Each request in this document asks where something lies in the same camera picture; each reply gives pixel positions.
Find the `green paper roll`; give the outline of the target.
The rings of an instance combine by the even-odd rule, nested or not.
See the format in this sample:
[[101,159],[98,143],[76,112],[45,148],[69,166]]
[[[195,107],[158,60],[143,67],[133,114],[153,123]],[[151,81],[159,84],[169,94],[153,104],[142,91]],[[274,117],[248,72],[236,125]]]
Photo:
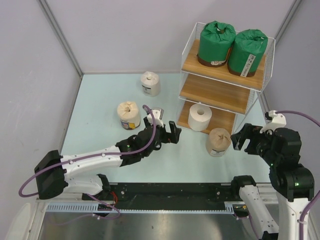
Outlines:
[[222,67],[227,62],[235,37],[236,31],[231,24],[207,23],[200,33],[198,62],[206,67]]

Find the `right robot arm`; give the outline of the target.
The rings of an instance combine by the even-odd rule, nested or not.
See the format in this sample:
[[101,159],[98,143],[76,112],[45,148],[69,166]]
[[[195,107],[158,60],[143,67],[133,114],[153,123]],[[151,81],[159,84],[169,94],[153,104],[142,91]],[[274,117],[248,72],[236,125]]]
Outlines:
[[265,206],[252,176],[235,176],[230,194],[243,201],[259,240],[305,240],[308,237],[308,212],[316,197],[315,180],[309,169],[299,163],[302,141],[297,131],[285,127],[262,132],[262,127],[246,123],[231,136],[235,150],[260,156],[269,166],[269,179],[276,191],[279,222]]

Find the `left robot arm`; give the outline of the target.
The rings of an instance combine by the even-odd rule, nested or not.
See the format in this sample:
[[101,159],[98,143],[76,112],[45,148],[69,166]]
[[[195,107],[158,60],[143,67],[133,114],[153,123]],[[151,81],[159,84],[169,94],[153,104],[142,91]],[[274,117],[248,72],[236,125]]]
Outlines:
[[177,144],[181,128],[169,122],[170,132],[165,125],[153,126],[144,119],[145,128],[115,145],[80,155],[60,155],[58,150],[49,151],[35,167],[38,196],[48,200],[62,193],[89,194],[100,200],[110,196],[111,188],[104,168],[120,168],[140,162],[163,144]]

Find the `cream cartoon roll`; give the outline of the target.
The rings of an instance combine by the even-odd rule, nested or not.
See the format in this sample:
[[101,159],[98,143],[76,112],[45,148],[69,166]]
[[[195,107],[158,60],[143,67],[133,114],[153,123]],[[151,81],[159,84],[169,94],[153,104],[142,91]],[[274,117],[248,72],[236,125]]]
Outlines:
[[117,107],[117,115],[121,126],[125,130],[134,130],[140,126],[141,116],[139,108],[134,101],[122,102]]

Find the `unwrapped white paper roll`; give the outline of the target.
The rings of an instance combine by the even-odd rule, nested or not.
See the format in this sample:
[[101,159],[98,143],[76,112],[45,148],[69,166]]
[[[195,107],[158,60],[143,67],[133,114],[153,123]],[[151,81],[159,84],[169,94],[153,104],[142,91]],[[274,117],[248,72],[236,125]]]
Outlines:
[[204,131],[212,118],[212,110],[210,107],[202,104],[193,104],[189,108],[188,125],[197,132]]

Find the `brown paper roll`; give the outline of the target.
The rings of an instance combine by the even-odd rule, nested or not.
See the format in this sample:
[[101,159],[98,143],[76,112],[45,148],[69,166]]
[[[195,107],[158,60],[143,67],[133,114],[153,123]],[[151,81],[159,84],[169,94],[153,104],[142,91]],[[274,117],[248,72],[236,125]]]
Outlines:
[[208,134],[205,147],[212,157],[221,157],[232,143],[230,133],[224,128],[214,128]]

